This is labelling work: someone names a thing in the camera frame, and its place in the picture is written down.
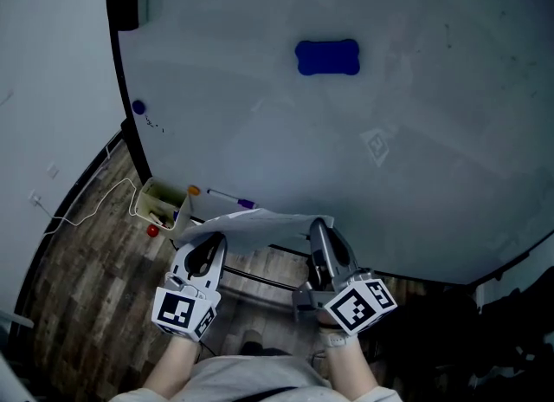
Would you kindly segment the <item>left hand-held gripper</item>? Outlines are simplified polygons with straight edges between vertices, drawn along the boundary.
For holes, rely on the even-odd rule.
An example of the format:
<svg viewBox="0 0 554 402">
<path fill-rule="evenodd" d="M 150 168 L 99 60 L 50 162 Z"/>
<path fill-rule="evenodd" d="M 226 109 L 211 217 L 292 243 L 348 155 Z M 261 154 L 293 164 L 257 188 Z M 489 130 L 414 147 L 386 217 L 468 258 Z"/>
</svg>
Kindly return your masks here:
<svg viewBox="0 0 554 402">
<path fill-rule="evenodd" d="M 217 316 L 217 291 L 227 254 L 220 232 L 195 237 L 177 250 L 155 294 L 151 321 L 167 334 L 199 342 Z"/>
</svg>

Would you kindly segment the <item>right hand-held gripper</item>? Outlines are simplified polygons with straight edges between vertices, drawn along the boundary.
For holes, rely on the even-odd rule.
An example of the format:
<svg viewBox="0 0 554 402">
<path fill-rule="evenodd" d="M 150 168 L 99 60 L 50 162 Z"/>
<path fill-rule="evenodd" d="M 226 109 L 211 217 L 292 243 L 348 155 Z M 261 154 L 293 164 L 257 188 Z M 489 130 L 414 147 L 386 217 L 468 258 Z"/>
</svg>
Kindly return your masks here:
<svg viewBox="0 0 554 402">
<path fill-rule="evenodd" d="M 397 304 L 384 282 L 358 265 L 350 246 L 322 217 L 309 229 L 308 277 L 292 293 L 294 318 L 325 310 L 347 334 L 384 318 Z"/>
</svg>

